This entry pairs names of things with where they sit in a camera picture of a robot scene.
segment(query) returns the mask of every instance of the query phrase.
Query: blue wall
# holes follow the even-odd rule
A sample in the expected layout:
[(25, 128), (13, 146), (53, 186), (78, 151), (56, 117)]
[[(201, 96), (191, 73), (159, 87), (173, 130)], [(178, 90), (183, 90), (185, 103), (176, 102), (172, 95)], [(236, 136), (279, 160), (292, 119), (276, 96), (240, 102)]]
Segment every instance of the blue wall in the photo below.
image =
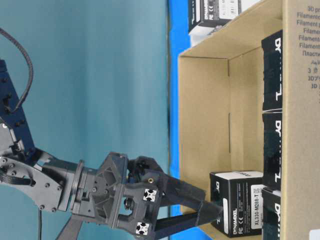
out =
[[(98, 168), (110, 151), (154, 157), (168, 170), (167, 6), (165, 0), (2, 0), (0, 27), (27, 49), (35, 78), (24, 104), (38, 148)], [(0, 58), (20, 95), (22, 56), (0, 37)], [(0, 187), (1, 239), (34, 240), (37, 208)], [(166, 216), (167, 210), (161, 213)], [(69, 214), (43, 215), (55, 239)], [(85, 224), (80, 240), (132, 239)]]

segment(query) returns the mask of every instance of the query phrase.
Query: white sticker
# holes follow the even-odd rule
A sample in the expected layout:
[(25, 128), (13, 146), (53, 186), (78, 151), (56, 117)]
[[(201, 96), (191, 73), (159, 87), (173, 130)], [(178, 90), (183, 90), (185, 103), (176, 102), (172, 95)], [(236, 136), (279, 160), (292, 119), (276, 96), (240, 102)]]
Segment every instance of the white sticker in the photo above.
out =
[(143, 200), (148, 201), (148, 202), (154, 202), (154, 201), (156, 201), (156, 195), (157, 195), (156, 190), (145, 189), (144, 195), (143, 195)]
[(232, 20), (239, 15), (238, 0), (219, 0), (220, 19)]
[(195, 20), (196, 22), (200, 21), (200, 0), (195, 2)]
[(135, 233), (140, 235), (148, 235), (149, 226), (150, 224), (148, 223), (138, 222)]
[(311, 230), (309, 233), (309, 240), (320, 240), (320, 229)]
[(223, 199), (223, 222), (224, 222), (224, 232), (229, 234), (229, 217), (228, 217), (228, 200)]
[(262, 189), (264, 185), (251, 186), (251, 228), (261, 229), (263, 219), (263, 205)]

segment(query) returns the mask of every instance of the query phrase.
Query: grey plastic part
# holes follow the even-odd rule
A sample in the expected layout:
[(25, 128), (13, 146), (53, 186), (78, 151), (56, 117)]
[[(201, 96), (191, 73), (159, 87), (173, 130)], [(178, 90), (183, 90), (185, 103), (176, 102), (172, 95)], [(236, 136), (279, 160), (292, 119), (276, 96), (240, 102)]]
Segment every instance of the grey plastic part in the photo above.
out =
[(51, 212), (52, 209), (58, 209), (59, 201), (61, 198), (62, 191), (58, 191), (60, 184), (53, 180), (50, 176), (46, 175), (42, 171), (24, 163), (17, 159), (6, 157), (7, 162), (0, 162), (0, 166), (7, 169), (7, 174), (11, 175), (14, 171), (16, 172), (15, 177), (18, 178), (30, 178), (36, 183), (34, 186), (29, 185), (8, 185), (1, 183), (1, 185), (7, 185), (20, 190), (29, 196), (35, 204), (40, 207), (44, 206), (43, 210)]
[(73, 210), (74, 209), (74, 204), (76, 201), (76, 197), (77, 197), (77, 191), (78, 191), (78, 185), (80, 182), (80, 178), (81, 178), (81, 174), (84, 168), (84, 161), (80, 160), (75, 174), (74, 174), (74, 178), (73, 178), (73, 183), (72, 183), (72, 188), (71, 188), (71, 201), (70, 201), (70, 209)]

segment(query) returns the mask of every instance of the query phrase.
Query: stacked boxes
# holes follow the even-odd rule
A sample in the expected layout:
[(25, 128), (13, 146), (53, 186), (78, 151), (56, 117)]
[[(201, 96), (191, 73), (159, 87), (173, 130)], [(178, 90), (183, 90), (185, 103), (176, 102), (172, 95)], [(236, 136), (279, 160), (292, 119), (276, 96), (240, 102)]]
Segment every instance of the stacked boxes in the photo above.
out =
[(264, 51), (263, 240), (280, 239), (282, 175), (283, 32), (262, 41)]

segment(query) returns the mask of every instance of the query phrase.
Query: white label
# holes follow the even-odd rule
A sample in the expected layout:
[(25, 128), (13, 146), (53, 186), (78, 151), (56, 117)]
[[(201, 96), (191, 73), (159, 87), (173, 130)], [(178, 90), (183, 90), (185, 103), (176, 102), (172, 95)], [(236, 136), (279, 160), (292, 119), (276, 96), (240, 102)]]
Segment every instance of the white label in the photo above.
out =
[(264, 174), (259, 171), (233, 171), (233, 172), (217, 173), (216, 176), (225, 180), (232, 180), (232, 179), (262, 178)]
[(251, 186), (251, 228), (261, 229), (263, 219), (262, 189), (264, 185)]
[(154, 201), (156, 201), (156, 195), (157, 195), (156, 190), (145, 189), (144, 195), (143, 195), (143, 200), (148, 201), (148, 202), (154, 202)]
[(144, 222), (138, 222), (135, 233), (140, 235), (148, 235), (150, 224)]
[(228, 200), (223, 199), (223, 222), (224, 222), (224, 232), (229, 234), (229, 217), (228, 217)]
[(320, 229), (311, 230), (309, 234), (309, 240), (320, 240)]
[(195, 20), (200, 21), (200, 0), (195, 1)]
[(260, 0), (242, 0), (241, 1), (242, 12), (244, 12), (245, 10), (247, 10), (248, 8), (250, 8), (251, 6), (253, 6), (254, 4), (256, 4), (259, 1)]
[(238, 0), (219, 0), (220, 19), (234, 19), (239, 15)]

